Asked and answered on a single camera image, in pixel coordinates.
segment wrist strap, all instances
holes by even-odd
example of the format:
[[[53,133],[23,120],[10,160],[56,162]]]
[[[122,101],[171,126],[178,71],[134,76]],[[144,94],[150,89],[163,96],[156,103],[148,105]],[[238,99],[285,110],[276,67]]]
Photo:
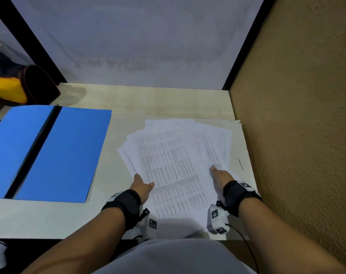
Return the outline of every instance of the wrist strap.
[[[128,189],[119,194],[114,200],[107,202],[102,210],[118,207],[125,216],[125,232],[135,227],[139,221],[141,198],[135,190]]]
[[[228,182],[223,189],[225,197],[225,206],[227,211],[239,217],[239,205],[245,198],[257,198],[262,201],[262,198],[255,192],[255,190],[244,182],[231,181]]]

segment yellow fabric panel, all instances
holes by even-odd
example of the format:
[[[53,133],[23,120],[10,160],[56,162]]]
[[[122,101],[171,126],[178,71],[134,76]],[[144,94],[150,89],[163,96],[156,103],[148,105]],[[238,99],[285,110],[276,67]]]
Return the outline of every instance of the yellow fabric panel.
[[[17,78],[0,77],[0,98],[19,104],[27,103],[27,96]]]

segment wire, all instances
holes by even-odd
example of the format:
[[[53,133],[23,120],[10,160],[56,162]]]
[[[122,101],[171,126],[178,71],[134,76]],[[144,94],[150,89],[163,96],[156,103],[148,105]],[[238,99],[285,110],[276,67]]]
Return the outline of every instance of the wire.
[[[246,246],[248,246],[250,253],[252,254],[253,260],[254,260],[254,262],[255,262],[255,264],[256,264],[257,273],[259,274],[259,267],[258,267],[256,258],[254,257],[254,254],[253,254],[252,250],[250,249],[248,242],[246,242],[246,240],[245,240],[245,238],[243,237],[243,235],[241,234],[241,232],[239,232],[234,226],[232,226],[232,225],[230,225],[230,224],[227,224],[227,223],[225,223],[225,225],[226,225],[226,226],[230,226],[230,227],[233,228],[235,231],[237,231],[237,232],[239,233],[239,235],[241,235],[241,237],[243,238],[243,240],[244,240]]]

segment beige wall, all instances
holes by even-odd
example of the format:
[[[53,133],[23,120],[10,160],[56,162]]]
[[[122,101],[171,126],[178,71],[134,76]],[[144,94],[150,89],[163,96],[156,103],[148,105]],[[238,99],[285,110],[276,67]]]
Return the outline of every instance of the beige wall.
[[[277,0],[230,96],[265,203],[346,264],[346,0]]]

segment bag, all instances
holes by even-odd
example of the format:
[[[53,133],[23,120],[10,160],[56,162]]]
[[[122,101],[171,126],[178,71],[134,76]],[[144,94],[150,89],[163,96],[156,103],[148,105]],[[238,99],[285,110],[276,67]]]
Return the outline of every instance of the bag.
[[[0,99],[26,105],[50,105],[60,91],[37,65],[21,65],[0,52]]]

